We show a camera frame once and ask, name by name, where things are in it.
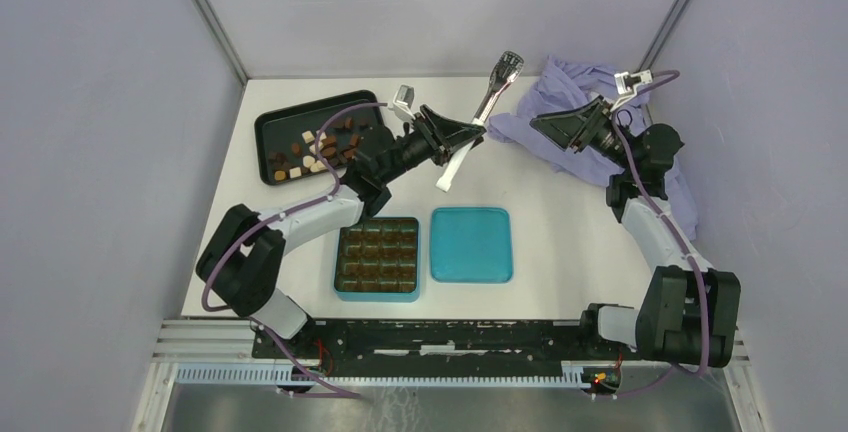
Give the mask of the steel tongs white handle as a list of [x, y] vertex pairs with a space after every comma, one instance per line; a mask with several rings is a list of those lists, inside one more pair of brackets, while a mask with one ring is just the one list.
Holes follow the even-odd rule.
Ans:
[[[471, 123], [484, 127], [486, 121], [494, 109], [502, 93], [513, 84], [524, 68], [524, 59], [513, 51], [505, 51], [493, 67], [486, 93], [475, 112]], [[468, 152], [472, 149], [475, 139], [465, 143], [454, 152], [441, 177], [436, 182], [436, 187], [447, 193], [452, 185]]]

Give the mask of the teal chocolate box with dividers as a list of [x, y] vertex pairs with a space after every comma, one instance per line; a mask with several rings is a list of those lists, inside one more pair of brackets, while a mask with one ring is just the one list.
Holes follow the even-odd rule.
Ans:
[[339, 230], [333, 290], [343, 301], [411, 303], [420, 296], [420, 224], [381, 217]]

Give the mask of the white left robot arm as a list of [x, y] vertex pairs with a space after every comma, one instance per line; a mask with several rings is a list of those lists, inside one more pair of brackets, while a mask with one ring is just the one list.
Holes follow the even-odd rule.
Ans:
[[438, 166], [464, 156], [480, 143], [484, 122], [461, 122], [421, 106], [401, 136], [387, 127], [365, 131], [344, 174], [333, 172], [332, 186], [305, 201], [256, 212], [244, 204], [227, 210], [199, 254], [195, 273], [203, 281], [201, 305], [260, 324], [276, 335], [275, 344], [290, 359], [306, 357], [314, 333], [311, 316], [278, 286], [285, 255], [330, 232], [374, 217], [389, 201], [389, 185], [426, 161]]

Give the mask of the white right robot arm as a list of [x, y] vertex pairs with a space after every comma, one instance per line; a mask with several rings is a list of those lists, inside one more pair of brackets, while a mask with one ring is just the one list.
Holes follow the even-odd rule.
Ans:
[[571, 111], [541, 114], [530, 125], [563, 150], [590, 148], [621, 167], [609, 179], [606, 203], [652, 271], [639, 308], [591, 306], [596, 322], [579, 330], [580, 352], [602, 360], [619, 342], [644, 360], [690, 365], [696, 373], [727, 366], [741, 284], [734, 273], [715, 269], [673, 217], [665, 176], [684, 145], [679, 133], [654, 124], [634, 135], [602, 98]]

